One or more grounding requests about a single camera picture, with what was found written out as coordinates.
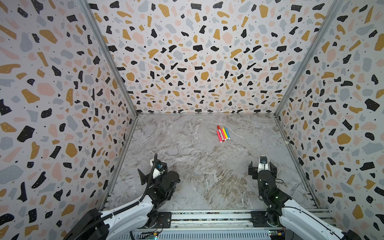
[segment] back wall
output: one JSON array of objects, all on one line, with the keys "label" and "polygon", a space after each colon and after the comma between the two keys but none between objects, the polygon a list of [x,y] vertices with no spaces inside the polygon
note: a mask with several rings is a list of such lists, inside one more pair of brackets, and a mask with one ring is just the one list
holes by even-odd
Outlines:
[{"label": "back wall", "polygon": [[138,112],[271,113],[332,1],[89,3]]}]

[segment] side wall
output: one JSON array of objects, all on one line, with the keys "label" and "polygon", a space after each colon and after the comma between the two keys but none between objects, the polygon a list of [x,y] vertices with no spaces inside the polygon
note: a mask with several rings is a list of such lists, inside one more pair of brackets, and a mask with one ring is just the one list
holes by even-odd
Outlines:
[{"label": "side wall", "polygon": [[62,239],[133,121],[76,1],[0,2],[0,237]]},{"label": "side wall", "polygon": [[90,0],[138,112],[271,113],[332,0]]},{"label": "side wall", "polygon": [[345,1],[278,116],[320,205],[366,240],[384,236],[383,3]]}]

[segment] perforated metal panel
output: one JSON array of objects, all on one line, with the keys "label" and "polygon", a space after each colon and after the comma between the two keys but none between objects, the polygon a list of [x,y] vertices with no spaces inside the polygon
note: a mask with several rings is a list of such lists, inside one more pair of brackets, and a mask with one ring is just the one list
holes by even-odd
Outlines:
[{"label": "perforated metal panel", "polygon": [[[144,239],[148,235],[134,233],[134,238]],[[129,234],[125,234],[116,240],[131,239]],[[159,240],[203,240],[203,239],[236,239],[236,240],[270,240],[268,230],[200,230],[200,231],[166,231],[158,236]]]}]

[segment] gray marble surface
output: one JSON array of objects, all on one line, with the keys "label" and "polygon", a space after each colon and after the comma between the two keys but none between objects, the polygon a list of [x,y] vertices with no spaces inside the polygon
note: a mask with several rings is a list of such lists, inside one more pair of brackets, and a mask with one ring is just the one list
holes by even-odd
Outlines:
[{"label": "gray marble surface", "polygon": [[[231,140],[220,143],[217,125]],[[151,170],[158,158],[179,173],[181,183],[161,209],[265,209],[258,199],[257,181],[248,175],[260,155],[277,166],[278,187],[306,208],[314,208],[289,156],[274,119],[261,115],[140,115],[106,209],[140,197],[139,168]]]}]

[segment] metal edge strip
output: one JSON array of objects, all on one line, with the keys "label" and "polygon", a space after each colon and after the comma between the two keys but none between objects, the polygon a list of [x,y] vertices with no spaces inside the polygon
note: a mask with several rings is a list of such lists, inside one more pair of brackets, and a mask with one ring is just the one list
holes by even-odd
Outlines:
[{"label": "metal edge strip", "polygon": [[124,83],[121,80],[120,73],[118,72],[117,67],[115,65],[115,62],[109,53],[109,50],[107,48],[107,44],[104,42],[103,35],[102,35],[102,33],[101,33],[97,23],[96,23],[95,18],[93,17],[93,14],[92,14],[91,8],[89,7],[88,1],[87,0],[78,0],[78,3],[79,3],[81,11],[84,14],[86,21],[89,24],[89,28],[92,30],[93,35],[96,38],[96,41],[100,47],[100,50],[106,59],[107,64],[111,68],[111,72],[112,72],[114,78],[116,79],[116,82],[117,82],[117,84],[121,90],[121,94],[123,95],[125,101],[127,102],[128,106],[129,106],[129,109],[132,111],[134,116],[137,116],[137,111],[136,111],[136,109],[135,109],[135,107],[131,101],[131,98],[128,94],[128,91],[127,91]]},{"label": "metal edge strip", "polygon": [[300,163],[297,161],[298,158],[296,157],[296,154],[293,151],[293,148],[292,148],[291,144],[289,143],[287,136],[284,134],[283,127],[281,126],[280,122],[276,118],[275,118],[275,122],[277,124],[277,127],[279,128],[279,131],[280,131],[280,134],[281,134],[283,140],[286,143],[285,145],[286,145],[286,147],[288,149],[289,154],[291,155],[292,161],[295,164],[295,167],[296,167],[297,172],[298,172],[298,174],[299,174],[299,176],[301,178],[301,181],[304,184],[305,190],[310,192],[310,194],[311,194],[311,196],[313,198],[313,202],[316,205],[316,208],[320,208],[319,204],[316,201],[316,197],[314,195],[313,189],[311,188],[310,183],[308,182],[307,178],[305,177],[304,171],[303,171]]},{"label": "metal edge strip", "polygon": [[224,116],[233,116],[233,115],[264,115],[270,116],[274,113],[138,113],[139,115],[224,115]]},{"label": "metal edge strip", "polygon": [[310,63],[314,53],[316,52],[317,48],[319,47],[324,35],[327,33],[329,27],[333,23],[333,20],[336,18],[336,15],[339,12],[343,2],[344,2],[343,0],[334,0],[333,3],[331,4],[331,6],[327,12],[325,20],[321,24],[319,32],[317,33],[317,35],[316,35],[313,43],[311,44],[308,52],[304,56],[304,59],[301,62],[301,65],[297,69],[291,83],[288,86],[288,89],[285,91],[283,99],[280,101],[279,106],[277,107],[277,109],[275,111],[275,116],[278,116],[281,113],[281,111],[283,110],[285,103],[288,101],[289,96],[291,95],[291,93],[295,89],[295,86],[299,82],[304,70],[306,69],[306,67]]},{"label": "metal edge strip", "polygon": [[139,120],[139,118],[136,117],[134,122],[133,122],[133,124],[131,125],[131,130],[129,131],[128,138],[125,141],[125,145],[124,145],[124,148],[122,150],[122,154],[119,157],[118,166],[117,166],[116,170],[114,171],[113,176],[111,177],[111,184],[108,185],[108,189],[106,191],[107,194],[105,195],[105,197],[103,199],[103,203],[100,206],[100,210],[104,209],[105,203],[107,202],[109,194],[113,191],[113,189],[115,187],[116,181],[117,181],[119,173],[120,173],[120,169],[121,169],[122,163],[124,162],[125,156],[127,155],[128,147],[129,147],[129,144],[131,143],[133,132],[135,131],[136,124],[137,124],[138,120]]}]

